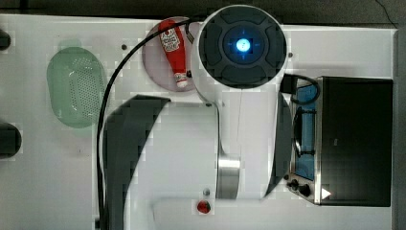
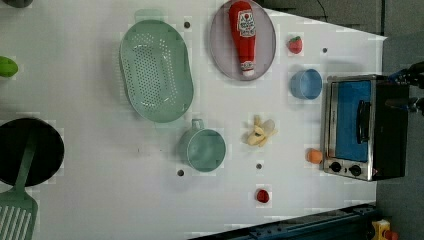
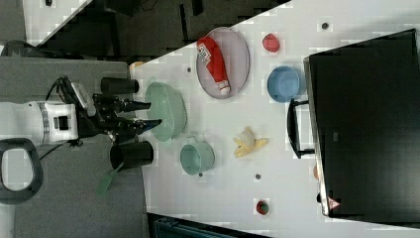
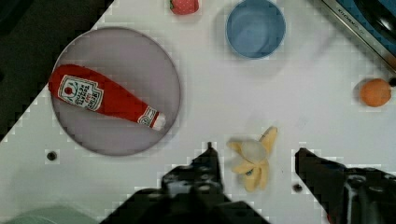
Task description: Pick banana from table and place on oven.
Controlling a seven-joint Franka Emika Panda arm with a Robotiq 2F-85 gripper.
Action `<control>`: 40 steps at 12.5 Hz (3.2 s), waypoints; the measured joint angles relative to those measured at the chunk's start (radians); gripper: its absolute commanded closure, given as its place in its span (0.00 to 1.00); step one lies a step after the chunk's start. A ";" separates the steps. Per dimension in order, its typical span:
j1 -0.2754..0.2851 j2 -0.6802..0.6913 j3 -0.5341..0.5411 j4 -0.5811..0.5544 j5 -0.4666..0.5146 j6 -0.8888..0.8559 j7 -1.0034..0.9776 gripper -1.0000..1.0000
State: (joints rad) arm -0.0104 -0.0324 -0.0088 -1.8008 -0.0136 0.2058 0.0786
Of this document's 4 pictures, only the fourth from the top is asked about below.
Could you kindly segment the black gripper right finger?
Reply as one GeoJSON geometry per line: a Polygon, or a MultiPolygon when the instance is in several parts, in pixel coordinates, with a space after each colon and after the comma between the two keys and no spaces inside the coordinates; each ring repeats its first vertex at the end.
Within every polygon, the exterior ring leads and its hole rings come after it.
{"type": "Polygon", "coordinates": [[[295,172],[326,211],[330,224],[396,224],[395,176],[375,168],[347,168],[306,148],[295,172]]]}

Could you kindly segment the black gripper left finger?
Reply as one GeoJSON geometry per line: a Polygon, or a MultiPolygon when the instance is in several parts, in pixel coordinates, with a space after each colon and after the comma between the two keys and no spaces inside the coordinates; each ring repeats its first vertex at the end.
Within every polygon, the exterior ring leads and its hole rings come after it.
{"type": "Polygon", "coordinates": [[[211,188],[223,192],[223,182],[219,166],[219,153],[207,143],[207,149],[188,165],[179,165],[162,178],[162,189],[175,197],[190,193],[194,188],[208,191],[211,188]]]}

